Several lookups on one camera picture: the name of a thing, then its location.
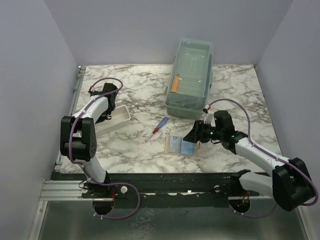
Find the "white rectangular plastic tray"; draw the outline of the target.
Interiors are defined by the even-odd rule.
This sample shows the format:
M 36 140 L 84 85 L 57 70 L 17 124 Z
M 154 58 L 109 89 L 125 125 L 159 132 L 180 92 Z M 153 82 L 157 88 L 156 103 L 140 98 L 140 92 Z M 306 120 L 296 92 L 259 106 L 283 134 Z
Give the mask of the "white rectangular plastic tray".
M 96 137 L 119 130 L 130 124 L 131 115 L 126 105 L 116 107 L 111 113 L 111 119 L 95 124 Z

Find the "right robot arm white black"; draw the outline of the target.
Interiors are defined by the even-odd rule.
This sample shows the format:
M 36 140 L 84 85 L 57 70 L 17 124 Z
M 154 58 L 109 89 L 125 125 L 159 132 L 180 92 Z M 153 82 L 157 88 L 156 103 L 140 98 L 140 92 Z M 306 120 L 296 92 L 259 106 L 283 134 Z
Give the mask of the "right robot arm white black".
M 288 212 L 318 201 L 319 192 L 303 160 L 277 155 L 253 142 L 247 134 L 235 129 L 226 110 L 216 111 L 212 117 L 215 125 L 196 120 L 184 141 L 193 144 L 217 141 L 226 150 L 246 158 L 266 172 L 266 175 L 249 170 L 238 172 L 230 183 L 230 191 L 234 195 L 254 191 L 272 197 L 279 207 Z

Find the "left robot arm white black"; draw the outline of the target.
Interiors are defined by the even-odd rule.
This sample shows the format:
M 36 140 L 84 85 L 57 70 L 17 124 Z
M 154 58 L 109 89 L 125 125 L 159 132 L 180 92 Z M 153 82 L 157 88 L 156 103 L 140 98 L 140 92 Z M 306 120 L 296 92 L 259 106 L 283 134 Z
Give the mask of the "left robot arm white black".
M 113 83 L 105 83 L 100 91 L 90 91 L 88 103 L 72 116 L 64 116 L 60 122 L 60 153 L 78 165 L 87 182 L 94 184 L 93 191 L 101 198 L 111 191 L 108 172 L 96 156 L 97 136 L 95 124 L 108 119 L 115 109 L 119 89 Z

